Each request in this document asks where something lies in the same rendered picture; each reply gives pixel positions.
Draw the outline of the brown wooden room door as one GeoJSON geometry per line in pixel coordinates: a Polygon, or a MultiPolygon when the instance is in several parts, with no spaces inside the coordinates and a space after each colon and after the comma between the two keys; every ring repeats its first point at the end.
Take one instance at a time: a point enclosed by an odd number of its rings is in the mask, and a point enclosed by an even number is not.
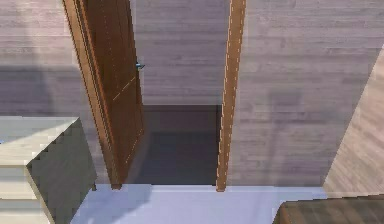
{"type": "Polygon", "coordinates": [[[107,134],[103,157],[111,187],[119,189],[144,134],[130,0],[80,0],[80,5],[107,134]]]}

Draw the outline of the pale wooden chest of drawers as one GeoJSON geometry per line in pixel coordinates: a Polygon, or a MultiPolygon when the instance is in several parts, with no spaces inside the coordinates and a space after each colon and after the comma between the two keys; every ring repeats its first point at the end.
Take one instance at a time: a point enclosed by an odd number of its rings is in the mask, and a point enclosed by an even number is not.
{"type": "Polygon", "coordinates": [[[78,117],[0,116],[0,224],[70,224],[96,179],[78,117]]]}

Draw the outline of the dark brown wooden table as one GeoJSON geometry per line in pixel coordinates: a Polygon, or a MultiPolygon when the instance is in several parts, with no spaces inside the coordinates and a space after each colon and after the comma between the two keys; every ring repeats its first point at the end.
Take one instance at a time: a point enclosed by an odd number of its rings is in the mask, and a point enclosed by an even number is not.
{"type": "Polygon", "coordinates": [[[384,224],[384,194],[286,201],[272,224],[384,224]]]}

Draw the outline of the brown wooden door frame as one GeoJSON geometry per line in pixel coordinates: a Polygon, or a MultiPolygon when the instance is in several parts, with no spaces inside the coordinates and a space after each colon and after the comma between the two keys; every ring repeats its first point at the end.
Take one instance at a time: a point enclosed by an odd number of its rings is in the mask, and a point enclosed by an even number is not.
{"type": "MultiPolygon", "coordinates": [[[[80,0],[62,0],[62,2],[103,154],[102,147],[107,144],[107,134],[98,102],[98,90],[95,86],[95,65],[88,52],[89,43],[80,0]]],[[[218,192],[223,192],[227,187],[245,9],[246,0],[230,0],[215,182],[218,192]]]]}

